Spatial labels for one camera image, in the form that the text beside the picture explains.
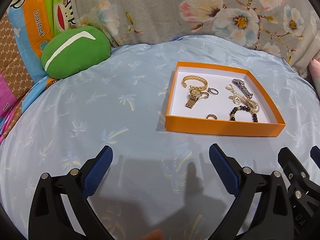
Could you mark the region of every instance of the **pillow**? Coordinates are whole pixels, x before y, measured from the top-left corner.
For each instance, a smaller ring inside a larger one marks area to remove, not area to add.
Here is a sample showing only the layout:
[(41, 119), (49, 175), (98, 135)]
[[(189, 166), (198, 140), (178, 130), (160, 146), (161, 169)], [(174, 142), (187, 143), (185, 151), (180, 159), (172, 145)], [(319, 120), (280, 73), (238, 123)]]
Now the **pillow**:
[(67, 78), (110, 57), (110, 42), (92, 26), (70, 29), (54, 37), (44, 48), (41, 65), (56, 79)]

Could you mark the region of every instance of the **colorful blanket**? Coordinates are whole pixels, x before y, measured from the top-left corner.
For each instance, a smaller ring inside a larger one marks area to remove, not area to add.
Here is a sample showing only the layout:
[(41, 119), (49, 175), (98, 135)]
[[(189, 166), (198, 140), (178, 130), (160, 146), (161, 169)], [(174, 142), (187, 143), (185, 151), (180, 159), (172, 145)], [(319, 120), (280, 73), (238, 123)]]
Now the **colorful blanket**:
[(41, 67), (42, 51), (69, 28), (75, 28), (70, 0), (11, 2), (0, 22), (0, 144), (37, 96), (55, 82)]

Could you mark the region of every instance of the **gold bracelet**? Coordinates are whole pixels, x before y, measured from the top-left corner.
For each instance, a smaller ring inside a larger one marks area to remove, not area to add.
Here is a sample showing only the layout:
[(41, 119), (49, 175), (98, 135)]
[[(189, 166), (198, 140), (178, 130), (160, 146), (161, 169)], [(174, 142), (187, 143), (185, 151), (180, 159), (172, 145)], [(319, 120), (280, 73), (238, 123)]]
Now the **gold bracelet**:
[(202, 83), (204, 84), (203, 87), (190, 86), (190, 89), (198, 89), (198, 90), (200, 90), (200, 91), (204, 91), (204, 90), (206, 90), (207, 87), (208, 87), (208, 82), (207, 82), (204, 78), (198, 77), (198, 76), (186, 76), (186, 77), (184, 77), (184, 78), (182, 79), (182, 86), (183, 86), (184, 88), (187, 87), (186, 80), (198, 80), (198, 81), (200, 81), (200, 82), (202, 82)]

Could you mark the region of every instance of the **gold watch band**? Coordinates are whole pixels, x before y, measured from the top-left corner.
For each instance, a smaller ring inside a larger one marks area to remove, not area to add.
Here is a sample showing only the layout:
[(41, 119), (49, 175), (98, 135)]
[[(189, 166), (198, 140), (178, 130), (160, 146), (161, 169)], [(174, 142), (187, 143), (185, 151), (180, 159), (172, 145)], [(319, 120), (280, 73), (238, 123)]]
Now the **gold watch band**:
[(192, 108), (195, 105), (196, 101), (197, 101), (197, 99), (195, 97), (191, 96), (189, 98), (188, 102), (186, 103), (186, 107)]

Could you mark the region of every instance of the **bed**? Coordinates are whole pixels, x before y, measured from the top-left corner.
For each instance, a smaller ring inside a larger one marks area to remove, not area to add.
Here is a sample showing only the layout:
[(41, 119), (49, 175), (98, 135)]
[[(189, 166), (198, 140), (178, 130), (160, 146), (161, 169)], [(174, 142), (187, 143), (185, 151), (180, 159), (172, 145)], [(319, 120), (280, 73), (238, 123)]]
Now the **bed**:
[[(164, 114), (179, 60), (249, 69), (287, 126), (277, 138), (167, 132)], [(218, 143), (242, 166), (266, 174), (281, 170), (277, 153), (288, 147), (319, 184), (320, 171), (308, 155), (319, 141), (319, 118), (312, 86), (266, 52), (212, 35), (120, 46), (101, 64), (55, 82), (25, 110), (0, 146), (0, 202), (27, 238), (40, 175), (65, 174), (107, 144), (114, 160), (89, 201), (116, 239), (137, 239), (156, 228), (166, 239), (207, 238), (233, 201), (210, 164), (209, 146)], [(81, 232), (70, 207), (67, 212)]]

